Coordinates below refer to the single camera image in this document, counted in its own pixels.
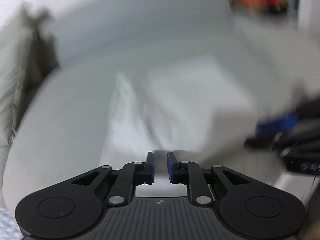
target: white fabric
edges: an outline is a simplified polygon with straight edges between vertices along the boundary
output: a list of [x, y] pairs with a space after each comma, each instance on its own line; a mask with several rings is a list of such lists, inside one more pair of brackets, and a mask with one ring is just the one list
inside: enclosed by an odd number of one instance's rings
[[33, 31], [29, 28], [23, 27], [18, 32], [12, 33], [12, 39], [8, 38], [0, 46], [0, 206], [4, 206], [1, 190], [4, 167], [11, 138], [21, 118], [29, 50], [33, 40]]
[[213, 57], [149, 70], [142, 79], [139, 88], [134, 88], [123, 74], [118, 74], [100, 159], [100, 165], [120, 169], [128, 162], [145, 161], [149, 151], [162, 150], [156, 151], [162, 167], [156, 163], [155, 186], [139, 187], [136, 195], [181, 194], [181, 187], [172, 187], [168, 180], [168, 151], [204, 168], [223, 164], [274, 183], [282, 170], [279, 160], [272, 155], [251, 156], [242, 149], [261, 111]]

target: gray fabric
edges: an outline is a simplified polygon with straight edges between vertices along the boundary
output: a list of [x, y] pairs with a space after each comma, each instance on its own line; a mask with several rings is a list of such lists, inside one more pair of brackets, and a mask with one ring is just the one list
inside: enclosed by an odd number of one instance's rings
[[28, 89], [25, 92], [25, 97], [21, 106], [21, 112], [24, 114], [26, 112], [26, 110], [28, 109], [31, 101], [33, 100], [33, 98], [35, 97], [35, 94], [37, 92], [39, 87], [32, 87], [30, 89]]
[[54, 39], [42, 39], [38, 37], [36, 43], [37, 60], [39, 68], [44, 77], [46, 77], [52, 70], [59, 66], [54, 49]]
[[[231, 59], [229, 49], [234, 52]], [[220, 54], [219, 59], [230, 63], [230, 68], [237, 67], [236, 73], [249, 73], [249, 69], [243, 69], [248, 66], [255, 67], [255, 75], [261, 79], [269, 76], [237, 39], [219, 35], [212, 28], [159, 33], [157, 42], [113, 55], [97, 52], [87, 61], [51, 73], [27, 111], [10, 150], [3, 185], [10, 213], [31, 192], [98, 166], [118, 71], [139, 83], [148, 68], [212, 52]], [[271, 95], [278, 97], [283, 91], [271, 80], [265, 92], [269, 92], [269, 102], [274, 102]]]
[[25, 90], [43, 80], [35, 38], [25, 9], [0, 33], [0, 187], [12, 138], [23, 116]]
[[275, 111], [290, 102], [273, 55], [261, 59], [233, 32], [228, 0], [130, 1], [99, 0], [43, 25], [63, 64], [42, 85], [11, 147], [3, 195], [12, 215], [26, 195], [98, 166], [118, 71], [141, 83], [149, 68], [210, 55], [257, 105]]
[[148, 42], [163, 30], [224, 28], [230, 19], [228, 0], [96, 0], [40, 26], [40, 34], [44, 39], [53, 34], [58, 62], [65, 67], [100, 46], [110, 45], [105, 53], [115, 53]]

